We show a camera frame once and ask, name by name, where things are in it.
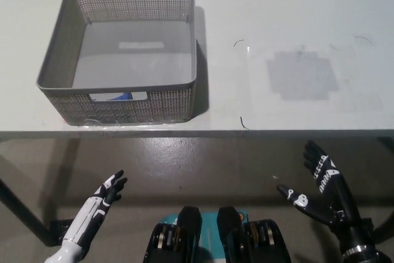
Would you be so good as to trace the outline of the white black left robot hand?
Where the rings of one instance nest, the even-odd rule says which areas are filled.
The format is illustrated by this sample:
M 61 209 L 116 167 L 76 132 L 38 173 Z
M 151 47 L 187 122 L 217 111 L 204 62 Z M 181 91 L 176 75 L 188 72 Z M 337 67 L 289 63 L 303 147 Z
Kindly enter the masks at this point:
M 104 181 L 91 195 L 73 219 L 64 240 L 76 243 L 82 250 L 90 248 L 92 240 L 103 224 L 111 205 L 121 199 L 120 191 L 127 182 L 120 170 Z

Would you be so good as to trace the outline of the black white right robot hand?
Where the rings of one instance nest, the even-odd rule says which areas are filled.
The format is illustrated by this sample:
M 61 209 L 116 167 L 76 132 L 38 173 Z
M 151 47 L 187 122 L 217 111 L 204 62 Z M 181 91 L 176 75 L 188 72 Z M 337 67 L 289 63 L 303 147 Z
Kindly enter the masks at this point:
M 286 201 L 306 216 L 327 225 L 334 233 L 361 227 L 360 212 L 344 175 L 332 158 L 312 140 L 304 146 L 304 166 L 312 175 L 320 197 L 313 199 L 279 184 L 276 188 Z

